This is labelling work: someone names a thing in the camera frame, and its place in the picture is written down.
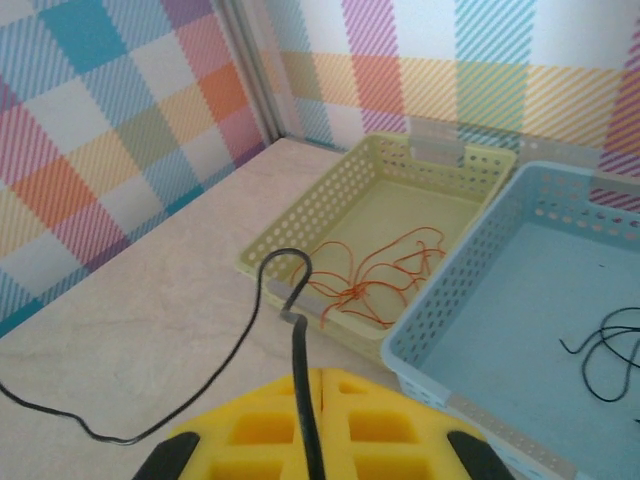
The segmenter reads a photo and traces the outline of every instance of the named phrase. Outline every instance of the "black plastic piece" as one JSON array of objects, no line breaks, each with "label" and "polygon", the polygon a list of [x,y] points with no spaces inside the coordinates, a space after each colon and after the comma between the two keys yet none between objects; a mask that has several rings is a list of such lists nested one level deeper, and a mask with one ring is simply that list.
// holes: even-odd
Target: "black plastic piece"
[{"label": "black plastic piece", "polygon": [[178,480],[199,441],[197,433],[185,432],[159,443],[133,480]]},{"label": "black plastic piece", "polygon": [[515,480],[487,442],[458,431],[449,432],[447,438],[471,480]]}]

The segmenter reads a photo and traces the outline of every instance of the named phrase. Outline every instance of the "plastic basket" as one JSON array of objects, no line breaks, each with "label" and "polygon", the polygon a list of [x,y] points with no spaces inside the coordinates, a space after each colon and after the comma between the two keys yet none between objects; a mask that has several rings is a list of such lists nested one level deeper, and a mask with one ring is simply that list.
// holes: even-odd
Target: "plastic basket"
[{"label": "plastic basket", "polygon": [[[441,163],[417,161],[414,156],[430,156]],[[443,231],[447,251],[506,183],[515,157],[501,148],[425,144],[408,135],[367,135],[241,253],[237,266],[254,277],[267,253],[285,246],[310,253],[327,240],[348,244],[358,261],[424,225]],[[345,268],[340,255],[314,256],[313,263],[314,270]],[[270,303],[282,306],[292,289],[291,272],[298,265],[293,257],[279,257],[265,270]],[[435,259],[431,266],[437,268]],[[395,321],[405,307],[384,293],[376,301],[387,308],[385,318]],[[296,302],[315,328],[320,328],[327,305],[327,298],[309,287]],[[388,329],[331,310],[321,331],[382,365],[380,346]]]},{"label": "plastic basket", "polygon": [[[474,423],[529,478],[640,478],[640,374],[601,402],[581,377],[586,352],[558,341],[577,347],[640,301],[640,215],[591,203],[595,188],[640,197],[637,178],[523,167],[382,347],[406,394]],[[597,358],[590,378],[613,396],[624,365]]]}]

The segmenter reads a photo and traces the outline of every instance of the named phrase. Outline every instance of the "yellow plastic basket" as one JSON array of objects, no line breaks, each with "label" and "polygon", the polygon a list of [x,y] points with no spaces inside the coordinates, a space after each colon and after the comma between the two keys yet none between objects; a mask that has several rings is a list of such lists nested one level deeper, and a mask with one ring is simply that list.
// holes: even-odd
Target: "yellow plastic basket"
[{"label": "yellow plastic basket", "polygon": [[[358,263],[423,226],[442,231],[441,247],[450,251],[508,180],[515,161],[516,154],[502,148],[369,134],[241,253],[237,267],[255,278],[269,252],[295,247],[311,253],[326,241],[349,245]],[[440,261],[431,259],[431,274]],[[313,256],[314,271],[344,272],[347,264],[345,255],[329,249]],[[269,303],[282,307],[292,290],[291,275],[299,265],[298,259],[282,256],[266,268],[264,294]],[[409,303],[416,293],[416,288],[406,292]],[[387,320],[396,321],[404,311],[405,305],[391,290],[381,289],[375,297],[377,312]],[[310,325],[383,365],[380,346],[388,330],[336,309],[326,312],[321,328],[320,317],[331,303],[308,286],[296,307],[307,315]]]}]

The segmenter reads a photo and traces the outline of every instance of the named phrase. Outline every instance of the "orange wire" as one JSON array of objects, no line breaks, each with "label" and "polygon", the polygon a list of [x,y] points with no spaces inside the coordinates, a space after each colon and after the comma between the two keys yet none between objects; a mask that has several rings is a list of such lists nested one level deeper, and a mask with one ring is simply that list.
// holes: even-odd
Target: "orange wire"
[{"label": "orange wire", "polygon": [[[402,240],[420,231],[431,231],[439,234],[439,239],[436,242],[435,247],[428,248],[425,242],[423,242],[422,240],[417,240],[416,245],[419,247],[417,251],[410,253],[408,255],[405,255],[403,257],[400,257],[394,260],[392,263],[377,262],[371,266],[366,267],[365,269],[365,264],[369,262],[372,258],[374,258],[376,255],[379,255],[380,253],[394,247],[395,245],[398,245]],[[320,317],[320,326],[324,327],[328,313],[335,308],[336,310],[342,313],[357,315],[362,318],[366,318],[367,320],[378,323],[384,328],[389,328],[391,325],[393,325],[394,322],[382,320],[380,316],[377,314],[377,312],[375,311],[375,309],[372,308],[372,306],[367,301],[367,297],[370,296],[370,293],[368,292],[369,287],[382,286],[382,287],[391,289],[400,297],[403,305],[406,307],[409,301],[405,295],[405,292],[409,290],[412,286],[415,286],[416,292],[419,291],[420,290],[419,282],[426,281],[427,280],[426,277],[431,275],[431,266],[429,265],[429,259],[432,257],[432,254],[438,254],[440,258],[444,257],[444,255],[446,254],[446,252],[442,249],[442,242],[444,241],[444,238],[445,238],[444,233],[442,233],[440,230],[436,228],[433,228],[433,227],[415,228],[410,232],[407,232],[404,235],[401,235],[400,237],[388,243],[387,245],[379,248],[378,250],[375,250],[373,253],[370,253],[369,255],[367,255],[357,265],[357,267],[355,268],[355,272],[354,272],[353,251],[345,243],[332,240],[332,241],[324,242],[318,247],[316,247],[309,254],[310,257],[312,257],[313,255],[318,253],[320,250],[330,245],[341,247],[342,249],[346,250],[349,256],[349,273],[346,277],[340,275],[339,273],[325,271],[325,270],[313,272],[312,274],[312,277],[324,275],[327,277],[335,278],[347,286],[347,288],[343,290],[338,290],[336,288],[331,287],[330,285],[327,285],[324,282],[320,282],[317,280],[312,280],[309,282],[309,286],[311,286],[314,290],[319,292],[321,295],[324,295],[328,298],[337,299],[336,302],[333,302],[330,305],[328,305],[322,312],[322,315]],[[416,271],[409,270],[408,268],[399,265],[401,262],[411,260],[415,257],[420,257],[419,267]],[[291,273],[291,276],[289,278],[289,282],[291,284],[293,284],[293,280],[295,279],[295,276],[297,275],[297,273],[300,271],[302,267],[303,267],[303,264],[301,263]],[[369,280],[368,276],[371,274],[371,272],[381,267],[391,268],[395,271],[398,271],[406,275],[409,280],[409,283],[406,286],[398,286],[398,285],[394,285],[392,283],[384,282],[381,280]],[[360,300],[362,302],[362,305],[365,307],[366,310],[368,310],[369,313],[353,310],[352,308],[348,308],[348,309],[345,308],[349,303],[351,303],[354,300]]]}]

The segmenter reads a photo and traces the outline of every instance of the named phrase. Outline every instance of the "tangled wire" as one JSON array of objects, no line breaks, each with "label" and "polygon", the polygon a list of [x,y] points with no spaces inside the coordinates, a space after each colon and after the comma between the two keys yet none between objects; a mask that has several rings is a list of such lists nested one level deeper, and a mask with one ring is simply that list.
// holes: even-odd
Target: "tangled wire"
[{"label": "tangled wire", "polygon": [[[589,344],[589,342],[591,342],[591,340],[593,340],[596,337],[599,337],[599,340],[596,343],[594,343],[591,346],[591,348],[589,348],[587,355],[584,357],[584,360],[582,361],[581,371],[582,371],[582,380],[584,381],[584,384],[589,390],[589,392],[591,392],[591,394],[595,396],[598,400],[601,400],[603,402],[614,403],[619,400],[622,400],[625,397],[625,395],[629,392],[629,385],[631,383],[631,371],[634,368],[640,368],[640,365],[636,363],[636,356],[638,354],[638,350],[640,350],[640,335],[638,336],[638,339],[633,345],[633,348],[631,349],[631,354],[629,356],[625,356],[619,350],[614,348],[610,343],[610,340],[612,338],[620,337],[621,335],[640,334],[640,327],[632,327],[629,325],[608,325],[609,321],[613,317],[619,315],[622,312],[629,312],[629,311],[640,311],[640,307],[619,308],[618,310],[611,312],[610,314],[608,314],[606,317],[602,319],[602,322],[600,322],[600,328],[598,328],[595,332],[589,335],[586,338],[586,340],[582,342],[582,344],[575,350],[570,349],[562,339],[560,340],[560,344],[563,346],[563,348],[567,352],[569,352],[572,355],[577,355],[587,347],[587,345]],[[605,346],[609,351],[611,351],[614,355],[616,355],[624,363],[626,363],[624,384],[622,386],[622,390],[618,395],[614,397],[603,397],[602,395],[597,393],[591,386],[591,382],[589,381],[589,377],[587,375],[587,366],[589,364],[589,361],[591,360],[591,357],[593,353],[596,351],[596,349],[601,346]]]},{"label": "tangled wire", "polygon": [[[435,245],[428,246],[426,238],[418,238],[415,241],[417,250],[412,251],[407,255],[402,255],[393,261],[383,261],[382,255],[387,254],[393,247],[399,246],[398,250],[404,250],[406,252],[406,245],[403,242],[407,241],[411,236],[417,236],[417,234],[434,233],[437,235]],[[327,241],[319,245],[315,250],[310,253],[313,257],[318,252],[326,248],[339,247],[345,251],[348,256],[349,270],[346,275],[342,275],[337,272],[330,272],[324,270],[314,271],[309,281],[309,285],[317,292],[321,293],[325,297],[332,299],[332,303],[325,308],[322,312],[320,319],[320,325],[324,326],[326,316],[330,310],[336,309],[342,313],[349,313],[356,315],[367,320],[371,320],[383,328],[389,328],[395,323],[395,319],[383,319],[378,314],[376,309],[371,305],[370,296],[372,287],[383,287],[391,292],[394,292],[402,301],[406,307],[408,305],[407,294],[409,290],[415,289],[417,292],[420,290],[421,282],[425,282],[432,273],[432,267],[429,264],[429,260],[432,257],[443,258],[445,251],[442,249],[442,242],[444,241],[444,234],[433,227],[419,227],[411,230],[408,233],[398,237],[393,242],[375,250],[370,253],[356,266],[354,254],[351,248],[343,242]],[[294,279],[302,265],[296,268],[289,279],[289,282],[293,284]],[[374,273],[378,276],[386,273],[387,277],[396,277],[398,279],[397,284],[391,281],[383,281],[375,279]]]}]

